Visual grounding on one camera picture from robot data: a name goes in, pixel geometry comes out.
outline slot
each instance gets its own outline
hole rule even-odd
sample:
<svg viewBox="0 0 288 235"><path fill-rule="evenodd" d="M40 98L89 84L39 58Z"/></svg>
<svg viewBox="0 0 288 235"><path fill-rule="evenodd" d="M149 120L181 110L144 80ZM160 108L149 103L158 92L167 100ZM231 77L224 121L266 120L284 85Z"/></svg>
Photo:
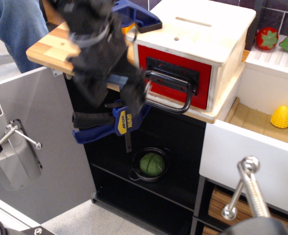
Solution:
<svg viewBox="0 0 288 235"><path fill-rule="evenodd" d="M198 24L198 25L205 26L205 27L212 27L212 25L209 24L209 23L197 22L197 21L193 21L193 20L186 19L186 18L182 18L182 17L178 17L178 16L176 16L175 19L177 19L177 20L179 20L179 21L184 21L184 22L192 23L192 24Z"/></svg>

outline gray panel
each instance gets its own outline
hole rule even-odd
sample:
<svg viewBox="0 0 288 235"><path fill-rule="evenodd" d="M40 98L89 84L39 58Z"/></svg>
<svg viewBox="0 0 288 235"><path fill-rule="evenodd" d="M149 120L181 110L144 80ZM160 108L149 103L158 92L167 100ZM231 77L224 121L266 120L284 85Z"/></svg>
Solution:
<svg viewBox="0 0 288 235"><path fill-rule="evenodd" d="M87 201L96 192L83 145L72 135L73 108L62 75L39 68L0 84L8 120L20 119L28 136L43 144L42 175L30 186L5 191L0 199L38 223Z"/></svg>

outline blue jeans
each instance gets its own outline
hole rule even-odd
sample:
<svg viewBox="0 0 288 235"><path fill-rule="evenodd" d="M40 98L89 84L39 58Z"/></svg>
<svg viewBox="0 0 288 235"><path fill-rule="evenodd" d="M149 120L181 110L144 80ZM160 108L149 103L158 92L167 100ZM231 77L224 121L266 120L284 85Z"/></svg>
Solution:
<svg viewBox="0 0 288 235"><path fill-rule="evenodd" d="M0 40L21 72L41 66L29 61L25 52L47 33L39 0L0 0Z"/></svg>

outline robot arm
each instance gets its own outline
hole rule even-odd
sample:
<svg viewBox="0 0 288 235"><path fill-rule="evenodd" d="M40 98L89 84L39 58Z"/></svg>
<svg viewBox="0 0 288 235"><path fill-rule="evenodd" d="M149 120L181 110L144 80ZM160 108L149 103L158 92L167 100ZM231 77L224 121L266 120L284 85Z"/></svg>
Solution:
<svg viewBox="0 0 288 235"><path fill-rule="evenodd" d="M105 99L107 83L120 86L122 104L137 115L145 103L145 73L127 60L121 20L112 13L111 0L49 0L65 19L70 39L81 53L69 58L74 83L88 101L98 107Z"/></svg>

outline black pot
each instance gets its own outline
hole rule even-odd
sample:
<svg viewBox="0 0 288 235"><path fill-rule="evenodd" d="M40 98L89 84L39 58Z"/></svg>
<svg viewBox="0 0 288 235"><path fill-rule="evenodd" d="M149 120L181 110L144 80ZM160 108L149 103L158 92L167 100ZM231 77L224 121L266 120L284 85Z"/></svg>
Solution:
<svg viewBox="0 0 288 235"><path fill-rule="evenodd" d="M164 168L164 171L160 175L152 177L152 176L148 176L144 174L140 170L139 162L141 158L144 157L147 153L157 153L163 157L165 168ZM142 180L142 181L149 182L149 183L156 182L167 172L169 168L169 164L170 164L170 155L171 155L171 152L167 148L165 148L164 150L161 150L158 148L148 147L148 148L143 148L139 150L138 152L134 154L134 157L132 159L132 169L129 171L129 178L134 181Z"/></svg>

